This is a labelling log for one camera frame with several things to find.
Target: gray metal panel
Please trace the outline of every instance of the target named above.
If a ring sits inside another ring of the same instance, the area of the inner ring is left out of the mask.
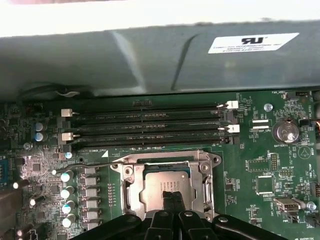
[[[216,37],[300,33],[276,51],[208,54]],[[318,86],[320,21],[199,24],[0,38],[0,100],[39,84],[96,96]]]

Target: motherboard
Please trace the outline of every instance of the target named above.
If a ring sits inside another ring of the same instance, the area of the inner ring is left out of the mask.
[[[316,96],[261,90],[2,104],[0,185],[22,191],[14,234],[71,239],[126,213],[143,219],[162,209],[163,191],[179,191],[208,221],[227,214],[290,240],[320,240]]]

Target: sticker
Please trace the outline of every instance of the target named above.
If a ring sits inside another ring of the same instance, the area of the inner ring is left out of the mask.
[[[275,51],[299,33],[216,37],[208,54]]]

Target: cpu socket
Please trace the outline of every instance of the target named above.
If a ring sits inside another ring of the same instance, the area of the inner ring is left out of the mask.
[[[114,162],[111,169],[120,174],[123,214],[144,220],[146,212],[163,209],[163,191],[179,191],[186,210],[213,219],[213,168],[222,162],[220,156],[203,150],[168,151],[129,154]]]

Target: metal socket frame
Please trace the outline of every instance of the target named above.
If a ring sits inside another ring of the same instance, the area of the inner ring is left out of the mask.
[[[183,157],[192,157],[193,160],[138,162],[138,160],[143,159],[154,160]],[[222,162],[222,158],[219,155],[203,150],[133,153],[120,157],[113,162],[114,165],[111,165],[110,168],[120,173],[121,208],[123,214],[135,214],[142,220],[145,219],[146,207],[140,201],[140,194],[145,188],[143,179],[145,165],[188,164],[190,169],[190,187],[196,192],[195,198],[191,202],[190,210],[204,213],[209,221],[214,218],[213,168]]]

